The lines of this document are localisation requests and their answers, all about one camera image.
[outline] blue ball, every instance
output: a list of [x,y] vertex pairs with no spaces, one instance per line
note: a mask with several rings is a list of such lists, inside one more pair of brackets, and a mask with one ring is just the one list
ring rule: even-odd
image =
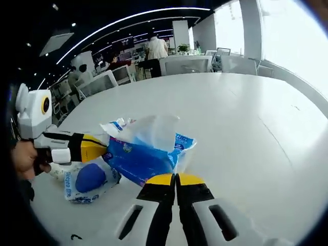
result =
[[105,180],[105,172],[97,164],[91,163],[79,171],[75,187],[79,192],[85,193],[97,189]]

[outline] white table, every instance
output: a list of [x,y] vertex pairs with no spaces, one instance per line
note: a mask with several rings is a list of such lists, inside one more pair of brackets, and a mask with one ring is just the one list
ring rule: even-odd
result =
[[[99,123],[150,114],[180,117],[177,131],[198,142],[186,172],[267,235],[298,242],[327,206],[328,120],[284,81],[224,73],[147,79],[87,98],[60,128],[97,131]],[[76,205],[47,174],[33,186],[37,215],[63,242],[116,226],[141,189],[123,178],[95,203]],[[186,245],[177,206],[173,215],[167,245]]]

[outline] potted plant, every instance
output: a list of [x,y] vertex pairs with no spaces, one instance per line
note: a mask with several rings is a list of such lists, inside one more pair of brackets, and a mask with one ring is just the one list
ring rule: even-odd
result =
[[183,55],[186,54],[189,50],[189,45],[181,44],[178,46],[178,52],[181,52]]

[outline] monitor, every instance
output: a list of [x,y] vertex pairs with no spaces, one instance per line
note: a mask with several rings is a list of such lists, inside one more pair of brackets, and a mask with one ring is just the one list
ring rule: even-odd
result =
[[119,60],[128,60],[132,58],[131,51],[125,52],[121,55],[119,55]]

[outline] white shirt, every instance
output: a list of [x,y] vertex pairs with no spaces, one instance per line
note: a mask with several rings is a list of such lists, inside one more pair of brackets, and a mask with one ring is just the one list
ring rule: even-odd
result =
[[85,71],[78,77],[78,79],[82,79],[84,83],[88,83],[92,78],[93,76],[89,71]]
[[165,47],[167,47],[165,40],[152,37],[148,44],[148,60],[168,57]]

